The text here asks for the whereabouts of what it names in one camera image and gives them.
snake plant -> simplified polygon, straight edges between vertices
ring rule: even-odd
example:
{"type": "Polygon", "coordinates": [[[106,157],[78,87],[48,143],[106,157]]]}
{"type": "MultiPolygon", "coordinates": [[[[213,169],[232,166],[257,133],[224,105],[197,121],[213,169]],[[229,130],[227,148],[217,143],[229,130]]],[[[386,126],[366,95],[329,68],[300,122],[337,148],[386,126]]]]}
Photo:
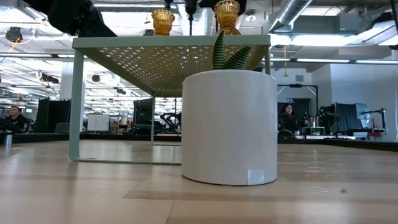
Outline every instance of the snake plant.
{"type": "MultiPolygon", "coordinates": [[[[250,46],[239,49],[229,59],[226,59],[224,47],[224,31],[221,31],[213,47],[213,70],[235,69],[242,70],[251,51],[250,46]]],[[[262,72],[262,66],[253,71],[262,72]]]]}

person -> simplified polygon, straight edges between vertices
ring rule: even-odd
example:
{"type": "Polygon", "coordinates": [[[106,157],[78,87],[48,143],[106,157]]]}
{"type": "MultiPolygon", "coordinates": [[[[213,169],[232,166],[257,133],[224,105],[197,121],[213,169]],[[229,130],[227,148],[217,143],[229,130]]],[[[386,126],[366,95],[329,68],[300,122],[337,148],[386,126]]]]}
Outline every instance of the person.
{"type": "Polygon", "coordinates": [[[11,107],[9,111],[9,116],[6,119],[11,121],[18,128],[20,128],[23,133],[26,133],[29,130],[29,120],[22,115],[22,110],[18,106],[11,107]]]}
{"type": "Polygon", "coordinates": [[[292,133],[299,130],[299,127],[305,126],[308,121],[305,120],[304,124],[299,124],[296,117],[294,116],[293,107],[290,103],[287,103],[280,112],[278,127],[280,129],[289,130],[292,133]]]}

sticker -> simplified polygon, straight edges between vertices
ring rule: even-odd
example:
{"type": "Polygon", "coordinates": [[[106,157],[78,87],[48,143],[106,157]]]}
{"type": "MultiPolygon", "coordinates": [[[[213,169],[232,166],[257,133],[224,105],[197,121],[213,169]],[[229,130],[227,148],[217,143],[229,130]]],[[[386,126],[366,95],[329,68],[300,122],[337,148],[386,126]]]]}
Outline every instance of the sticker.
{"type": "Polygon", "coordinates": [[[248,170],[248,185],[265,184],[264,170],[248,170]]]}

shelf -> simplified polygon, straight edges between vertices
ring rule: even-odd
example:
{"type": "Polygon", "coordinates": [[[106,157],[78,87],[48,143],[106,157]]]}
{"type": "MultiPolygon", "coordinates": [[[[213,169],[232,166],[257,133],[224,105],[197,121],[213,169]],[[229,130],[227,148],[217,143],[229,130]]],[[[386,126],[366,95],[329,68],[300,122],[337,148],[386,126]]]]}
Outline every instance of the shelf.
{"type": "MultiPolygon", "coordinates": [[[[73,48],[154,96],[182,95],[182,82],[212,68],[216,36],[75,38],[73,48]]],[[[269,35],[226,35],[227,55],[252,46],[246,69],[268,54],[269,35]]]]}

planter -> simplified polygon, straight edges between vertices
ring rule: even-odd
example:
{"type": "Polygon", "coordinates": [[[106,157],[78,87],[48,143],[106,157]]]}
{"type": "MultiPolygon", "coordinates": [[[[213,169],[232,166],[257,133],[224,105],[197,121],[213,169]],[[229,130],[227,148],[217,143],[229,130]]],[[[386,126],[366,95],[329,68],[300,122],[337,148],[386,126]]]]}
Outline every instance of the planter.
{"type": "Polygon", "coordinates": [[[277,84],[247,70],[186,78],[182,175],[199,182],[257,185],[277,177],[277,84]]]}

